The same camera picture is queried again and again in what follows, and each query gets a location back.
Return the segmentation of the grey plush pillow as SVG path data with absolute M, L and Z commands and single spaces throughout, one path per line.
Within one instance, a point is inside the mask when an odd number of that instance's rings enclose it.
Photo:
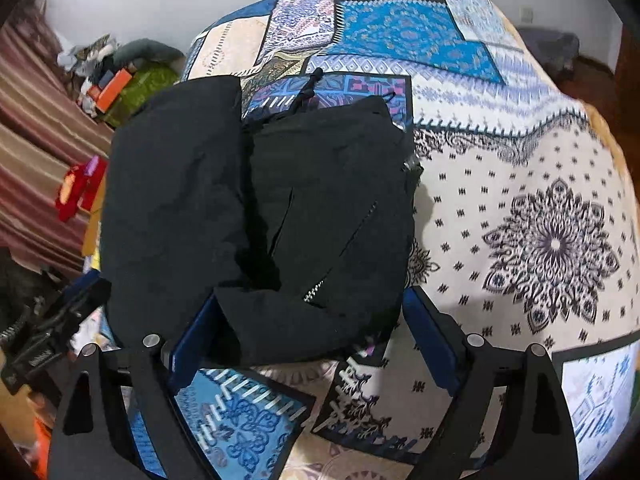
M 137 60 L 151 63 L 170 64 L 183 57 L 183 53 L 167 44 L 142 38 L 119 47 L 112 55 L 113 63 L 123 68 Z

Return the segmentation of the orange box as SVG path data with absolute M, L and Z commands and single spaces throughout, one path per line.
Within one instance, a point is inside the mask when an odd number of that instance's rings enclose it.
M 96 98 L 96 109 L 100 113 L 106 113 L 107 110 L 111 107 L 117 97 L 122 92 L 122 89 L 129 84 L 129 81 L 132 79 L 132 75 L 125 70 L 119 70 L 114 77 L 106 84 L 106 86 L 101 90 L 100 94 Z

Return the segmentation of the green cloth covered cabinet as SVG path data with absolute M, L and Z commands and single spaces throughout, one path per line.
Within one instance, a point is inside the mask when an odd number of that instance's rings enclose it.
M 100 116 L 100 121 L 113 129 L 120 127 L 155 93 L 171 87 L 178 80 L 178 74 L 169 66 L 145 64 L 134 73 L 107 112 Z

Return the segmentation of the black jacket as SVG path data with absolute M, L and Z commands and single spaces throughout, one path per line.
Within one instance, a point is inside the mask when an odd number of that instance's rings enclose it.
M 238 78 L 166 89 L 113 138 L 101 221 L 117 343 L 254 366 L 335 358 L 395 325 L 421 168 L 386 101 L 241 116 Z

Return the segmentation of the striped red curtain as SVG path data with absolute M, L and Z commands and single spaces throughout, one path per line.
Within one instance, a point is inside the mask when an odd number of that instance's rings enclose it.
M 70 98 L 61 50 L 32 0 L 1 27 L 1 244 L 25 266 L 75 276 L 88 218 L 58 220 L 56 193 L 68 168 L 108 154 L 112 132 Z

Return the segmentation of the blue patchwork bedspread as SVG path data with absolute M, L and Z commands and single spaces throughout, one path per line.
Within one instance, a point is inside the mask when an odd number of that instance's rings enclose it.
M 490 0 L 262 0 L 196 36 L 183 80 L 233 75 L 280 112 L 323 70 L 323 107 L 389 94 L 424 168 L 406 282 L 488 344 L 539 344 L 580 478 L 639 431 L 639 215 L 599 112 L 564 94 Z M 225 479 L 403 479 L 450 404 L 416 323 L 348 358 L 208 368 L 178 396 Z

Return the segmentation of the red flower plush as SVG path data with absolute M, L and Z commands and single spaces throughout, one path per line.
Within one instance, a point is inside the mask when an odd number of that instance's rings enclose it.
M 91 210 L 98 196 L 106 168 L 107 160 L 94 155 L 88 162 L 71 166 L 66 171 L 54 202 L 58 220 L 69 222 L 78 211 Z

